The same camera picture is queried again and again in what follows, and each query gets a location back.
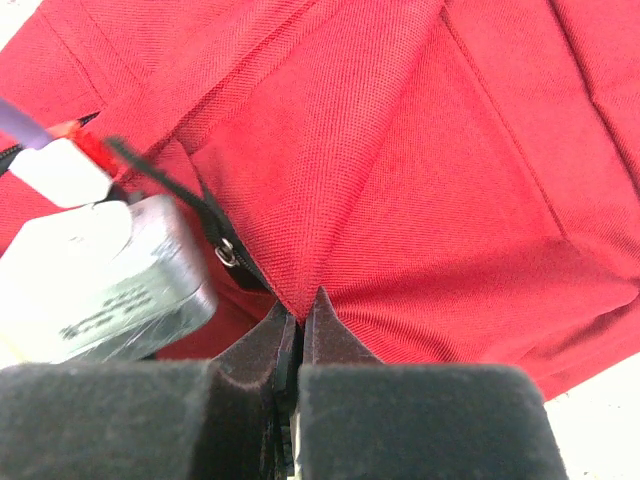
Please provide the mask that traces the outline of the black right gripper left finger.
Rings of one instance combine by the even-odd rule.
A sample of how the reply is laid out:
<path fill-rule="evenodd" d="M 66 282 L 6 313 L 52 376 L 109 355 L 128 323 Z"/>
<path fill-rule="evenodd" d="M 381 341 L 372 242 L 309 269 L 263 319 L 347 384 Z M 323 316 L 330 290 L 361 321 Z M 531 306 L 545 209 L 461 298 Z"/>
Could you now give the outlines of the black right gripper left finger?
<path fill-rule="evenodd" d="M 1 373 L 5 479 L 284 479 L 297 328 L 281 305 L 211 360 Z"/>

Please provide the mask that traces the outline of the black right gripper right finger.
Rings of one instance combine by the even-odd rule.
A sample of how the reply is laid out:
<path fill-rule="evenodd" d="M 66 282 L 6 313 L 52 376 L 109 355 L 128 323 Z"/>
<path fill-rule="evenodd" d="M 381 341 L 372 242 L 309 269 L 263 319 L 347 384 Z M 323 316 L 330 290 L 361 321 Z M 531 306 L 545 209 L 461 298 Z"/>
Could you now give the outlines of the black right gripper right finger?
<path fill-rule="evenodd" d="M 305 479 L 563 479 L 543 399 L 504 365 L 382 363 L 319 290 L 298 371 Z"/>

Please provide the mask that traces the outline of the red backpack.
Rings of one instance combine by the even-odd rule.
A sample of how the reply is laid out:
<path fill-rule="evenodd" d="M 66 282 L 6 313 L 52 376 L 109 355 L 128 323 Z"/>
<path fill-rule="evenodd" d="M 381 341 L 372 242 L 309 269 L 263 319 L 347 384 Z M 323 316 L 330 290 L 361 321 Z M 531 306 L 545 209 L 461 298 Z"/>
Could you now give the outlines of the red backpack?
<path fill-rule="evenodd" d="M 1 94 L 216 201 L 221 353 L 319 289 L 386 363 L 500 363 L 554 398 L 639 350 L 635 1 L 46 1 Z"/>

